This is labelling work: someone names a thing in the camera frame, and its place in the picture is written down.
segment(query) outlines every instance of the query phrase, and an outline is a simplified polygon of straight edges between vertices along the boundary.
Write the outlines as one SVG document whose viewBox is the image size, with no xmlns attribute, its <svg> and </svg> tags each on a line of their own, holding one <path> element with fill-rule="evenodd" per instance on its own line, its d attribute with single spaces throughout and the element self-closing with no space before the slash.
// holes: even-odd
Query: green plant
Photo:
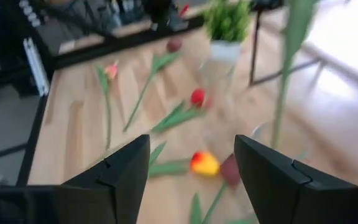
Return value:
<svg viewBox="0 0 358 224">
<path fill-rule="evenodd" d="M 311 18 L 314 14 L 316 0 L 287 0 L 289 15 L 284 32 L 284 61 L 281 78 L 280 93 L 276 103 L 275 118 L 273 123 L 272 142 L 270 146 L 277 148 L 280 139 L 280 128 L 284 114 L 285 96 L 290 79 L 290 69 L 293 58 L 301 48 L 308 33 Z"/>
<path fill-rule="evenodd" d="M 129 120 L 127 122 L 127 124 L 124 127 L 123 132 L 126 132 L 129 128 L 129 126 L 132 124 L 132 122 L 134 121 L 135 118 L 135 114 L 136 111 L 139 109 L 140 106 L 140 102 L 142 102 L 143 97 L 145 95 L 146 89 L 147 87 L 150 85 L 150 82 L 152 81 L 152 79 L 154 78 L 154 76 L 158 73 L 159 70 L 161 70 L 164 66 L 172 63 L 174 60 L 176 60 L 179 57 L 179 53 L 167 53 L 164 54 L 162 56 L 157 56 L 154 55 L 153 56 L 153 61 L 152 61 L 152 70 L 150 71 L 150 75 L 146 81 L 146 84 L 143 87 L 142 92 L 140 93 L 139 99 L 137 100 L 137 103 L 135 105 L 134 110 L 132 111 L 131 116 L 129 117 Z"/>
<path fill-rule="evenodd" d="M 212 40 L 241 42 L 247 36 L 250 22 L 248 1 L 229 3 L 212 0 L 211 7 L 204 13 L 207 33 Z"/>
<path fill-rule="evenodd" d="M 176 106 L 168 116 L 159 122 L 154 128 L 153 133 L 162 133 L 172 127 L 182 124 L 185 121 L 205 115 L 205 110 L 190 108 L 185 110 L 185 101 L 183 100 Z"/>
<path fill-rule="evenodd" d="M 149 178 L 162 175 L 179 175 L 187 173 L 191 159 L 179 159 L 175 161 L 168 161 L 163 164 L 155 163 L 166 144 L 166 141 L 159 144 L 151 153 L 149 159 Z"/>
<path fill-rule="evenodd" d="M 202 216 L 200 196 L 195 193 L 191 202 L 190 224 L 201 224 L 203 221 Z"/>
</svg>

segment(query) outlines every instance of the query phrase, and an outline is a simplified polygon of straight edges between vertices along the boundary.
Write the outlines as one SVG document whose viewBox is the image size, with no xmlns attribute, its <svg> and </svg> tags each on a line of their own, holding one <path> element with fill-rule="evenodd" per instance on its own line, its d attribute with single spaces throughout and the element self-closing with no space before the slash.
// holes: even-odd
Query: black metal frame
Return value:
<svg viewBox="0 0 358 224">
<path fill-rule="evenodd" d="M 74 65 L 76 63 L 84 62 L 86 60 L 90 60 L 96 57 L 101 57 L 106 54 L 110 54 L 113 52 L 117 52 L 123 49 L 135 47 L 141 44 L 145 44 L 147 42 L 155 41 L 162 39 L 164 37 L 168 37 L 170 35 L 179 34 L 182 32 L 188 32 L 189 30 L 199 28 L 203 25 L 202 16 L 196 16 L 188 20 L 188 28 L 185 30 L 180 30 L 174 32 L 172 30 L 144 30 L 138 32 L 136 34 L 127 35 L 125 37 L 115 37 L 110 33 L 105 33 L 99 27 L 94 27 L 87 24 L 85 21 L 78 20 L 78 18 L 74 18 L 69 14 L 65 14 L 58 9 L 55 9 L 42 1 L 34 1 L 29 0 L 30 4 L 37 8 L 37 11 L 47 11 L 50 16 L 54 16 L 57 19 L 65 22 L 71 22 L 72 24 L 79 26 L 83 30 L 89 30 L 94 32 L 95 34 L 99 34 L 104 37 L 104 42 L 100 44 L 96 44 L 90 47 L 86 47 L 83 49 L 76 50 L 74 52 L 68 52 L 62 55 L 58 55 L 53 57 L 49 52 L 47 46 L 43 42 L 42 38 L 39 36 L 37 31 L 31 26 L 30 22 L 27 20 L 25 15 L 23 15 L 21 9 L 15 4 L 14 1 L 5 1 L 0 0 L 0 8 L 3 10 L 15 24 L 20 24 L 20 26 L 16 26 L 18 28 L 18 32 L 21 34 L 23 38 L 31 37 L 35 42 L 35 45 L 39 49 L 41 59 L 45 65 L 46 72 L 48 75 L 48 79 L 51 80 L 53 73 L 57 69 L 61 69 L 70 65 Z M 265 78 L 260 80 L 255 80 L 255 63 L 257 58 L 257 43 L 260 29 L 260 16 L 262 11 L 257 11 L 257 20 L 256 20 L 256 28 L 254 31 L 254 44 L 253 44 L 253 53 L 251 60 L 251 70 L 250 70 L 250 80 L 249 86 L 255 86 L 264 82 L 267 82 L 273 78 L 279 77 L 282 73 L 276 72 Z M 295 67 L 292 72 L 310 66 L 316 63 L 316 60 L 308 62 L 303 65 L 299 65 Z M 9 83 L 13 78 L 21 76 L 21 75 L 30 75 L 31 70 L 29 66 L 23 66 L 20 68 L 13 69 L 8 72 L 0 72 L 0 85 L 4 85 Z M 30 176 L 30 171 L 32 167 L 32 160 L 35 154 L 35 148 L 37 145 L 37 140 L 39 137 L 39 132 L 41 129 L 42 118 L 44 116 L 45 107 L 47 104 L 47 96 L 43 96 L 40 98 L 39 105 L 37 108 L 37 112 L 34 118 L 33 126 L 31 129 L 29 140 L 25 146 L 25 156 L 23 158 L 23 162 L 21 165 L 21 169 L 19 171 L 19 176 L 17 179 L 16 185 L 25 186 Z"/>
<path fill-rule="evenodd" d="M 260 17 L 262 15 L 262 13 L 263 13 L 263 10 L 261 10 L 261 9 L 257 10 L 257 15 L 256 15 L 256 20 L 255 20 L 255 29 L 254 29 L 254 41 L 252 43 L 252 58 L 251 58 L 251 65 L 250 65 L 250 72 L 249 72 L 249 86 L 257 86 L 257 85 L 263 84 L 265 82 L 268 82 L 270 80 L 278 78 L 280 75 L 283 74 L 283 72 L 280 70 L 280 71 L 274 72 L 270 75 L 267 75 L 263 78 L 255 79 L 255 66 L 256 66 L 257 52 L 258 52 Z M 320 61 L 321 61 L 320 59 L 316 58 L 316 59 L 312 59 L 308 62 L 304 62 L 300 65 L 293 67 L 290 70 L 290 73 L 297 72 L 299 70 L 308 68 L 312 65 L 319 63 Z"/>
<path fill-rule="evenodd" d="M 7 156 L 7 155 L 10 155 L 10 154 L 13 154 L 15 152 L 20 152 L 21 150 L 25 149 L 26 145 L 27 145 L 27 143 L 25 142 L 25 143 L 19 144 L 17 146 L 13 146 L 13 147 L 9 147 L 7 149 L 1 150 L 0 151 L 0 158 L 4 157 L 4 156 Z"/>
</svg>

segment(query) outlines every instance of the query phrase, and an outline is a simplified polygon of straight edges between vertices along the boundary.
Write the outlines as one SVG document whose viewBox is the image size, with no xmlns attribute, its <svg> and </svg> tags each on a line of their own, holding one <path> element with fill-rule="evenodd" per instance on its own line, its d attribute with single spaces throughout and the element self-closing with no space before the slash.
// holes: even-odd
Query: tulip leaf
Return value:
<svg viewBox="0 0 358 224">
<path fill-rule="evenodd" d="M 149 159 L 149 166 L 153 165 L 154 162 L 157 160 L 158 156 L 160 155 L 160 153 L 162 152 L 162 149 L 164 149 L 165 145 L 167 144 L 167 141 L 159 144 L 154 151 L 150 154 L 150 159 Z"/>
<path fill-rule="evenodd" d="M 176 114 L 180 113 L 183 111 L 183 109 L 185 108 L 185 101 L 183 100 L 181 103 L 179 103 L 172 111 L 170 114 L 168 114 L 168 116 L 166 116 L 161 123 L 165 123 L 166 121 L 168 121 L 172 116 L 175 116 Z"/>
<path fill-rule="evenodd" d="M 136 102 L 135 108 L 131 113 L 131 116 L 129 117 L 129 120 L 127 122 L 127 124 L 124 127 L 124 132 L 126 132 L 129 128 L 129 126 L 132 124 L 132 122 L 134 121 L 135 118 L 135 114 L 137 112 L 137 110 L 139 109 L 140 103 L 142 102 L 146 89 L 147 87 L 150 85 L 150 82 L 152 81 L 153 77 L 157 74 L 157 72 L 163 68 L 164 66 L 168 65 L 169 63 L 173 62 L 175 59 L 177 59 L 179 57 L 179 53 L 168 53 L 165 54 L 161 57 L 158 57 L 156 55 L 153 56 L 153 61 L 152 61 L 152 70 L 150 72 L 149 77 L 147 78 L 146 84 L 144 85 L 139 99 Z"/>
<path fill-rule="evenodd" d="M 287 2 L 289 6 L 289 16 L 284 32 L 285 55 L 282 65 L 283 76 L 281 78 L 280 93 L 276 104 L 275 119 L 273 123 L 272 142 L 270 144 L 272 148 L 277 148 L 278 140 L 280 139 L 280 127 L 282 116 L 284 114 L 285 96 L 287 94 L 293 58 L 301 48 L 308 33 L 316 0 L 288 0 Z"/>
<path fill-rule="evenodd" d="M 196 108 L 192 108 L 188 111 L 183 112 L 177 112 L 168 119 L 163 119 L 159 122 L 158 125 L 156 125 L 154 128 L 152 128 L 153 133 L 162 133 L 176 125 L 182 124 L 185 121 L 188 121 L 190 119 L 203 116 L 205 115 L 204 110 L 199 110 Z"/>
<path fill-rule="evenodd" d="M 205 218 L 202 222 L 202 224 L 209 224 L 211 222 L 211 216 L 214 212 L 216 205 L 218 204 L 219 200 L 223 196 L 224 190 L 228 187 L 228 184 L 226 182 L 223 182 L 222 187 L 219 189 L 219 192 L 216 194 L 214 200 L 212 201 L 211 206 L 209 207 L 208 211 L 206 212 Z"/>
<path fill-rule="evenodd" d="M 191 201 L 190 224 L 201 224 L 203 221 L 201 217 L 202 215 L 200 196 L 198 196 L 198 193 L 195 193 L 193 200 Z"/>
<path fill-rule="evenodd" d="M 98 71 L 99 82 L 106 102 L 106 118 L 107 118 L 106 129 L 107 130 L 106 130 L 106 145 L 104 149 L 108 150 L 110 148 L 110 143 L 111 143 L 111 104 L 110 104 L 109 83 L 105 72 L 100 67 L 96 67 L 96 70 Z"/>
<path fill-rule="evenodd" d="M 189 169 L 188 160 L 170 161 L 163 164 L 154 164 L 149 167 L 149 177 L 161 175 L 178 175 L 185 174 Z"/>
</svg>

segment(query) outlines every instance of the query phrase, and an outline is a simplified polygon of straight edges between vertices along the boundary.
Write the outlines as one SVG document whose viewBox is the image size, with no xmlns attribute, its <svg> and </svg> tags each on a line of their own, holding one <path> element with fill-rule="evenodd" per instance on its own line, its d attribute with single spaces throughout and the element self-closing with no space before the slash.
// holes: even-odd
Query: flower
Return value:
<svg viewBox="0 0 358 224">
<path fill-rule="evenodd" d="M 185 7 L 179 12 L 179 16 L 182 17 L 189 10 L 189 4 L 185 4 Z"/>
<path fill-rule="evenodd" d="M 104 72 L 107 74 L 108 78 L 110 80 L 114 79 L 118 73 L 118 66 L 117 66 L 117 62 L 115 62 L 114 64 L 112 65 L 109 65 L 107 66 L 105 69 L 104 69 Z"/>
<path fill-rule="evenodd" d="M 191 94 L 191 104 L 196 106 L 197 108 L 201 108 L 203 106 L 205 100 L 205 90 L 196 89 Z"/>
<path fill-rule="evenodd" d="M 219 161 L 210 153 L 198 151 L 190 162 L 190 169 L 201 175 L 215 176 L 219 174 Z"/>
</svg>

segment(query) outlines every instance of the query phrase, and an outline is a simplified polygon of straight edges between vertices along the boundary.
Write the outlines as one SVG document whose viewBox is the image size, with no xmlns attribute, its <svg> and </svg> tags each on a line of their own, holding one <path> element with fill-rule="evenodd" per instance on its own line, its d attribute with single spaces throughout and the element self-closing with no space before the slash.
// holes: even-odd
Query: clear vase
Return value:
<svg viewBox="0 0 358 224">
<path fill-rule="evenodd" d="M 240 43 L 212 42 L 212 54 L 200 66 L 201 86 L 211 106 L 205 117 L 204 137 L 209 150 L 224 160 L 233 152 L 236 110 L 231 83 L 240 56 Z"/>
<path fill-rule="evenodd" d="M 272 139 L 273 121 L 268 121 L 256 127 L 251 138 L 270 147 Z M 281 152 L 285 156 L 308 163 L 308 151 L 310 140 L 303 131 L 290 121 L 282 121 L 280 128 L 280 137 L 276 151 Z"/>
</svg>

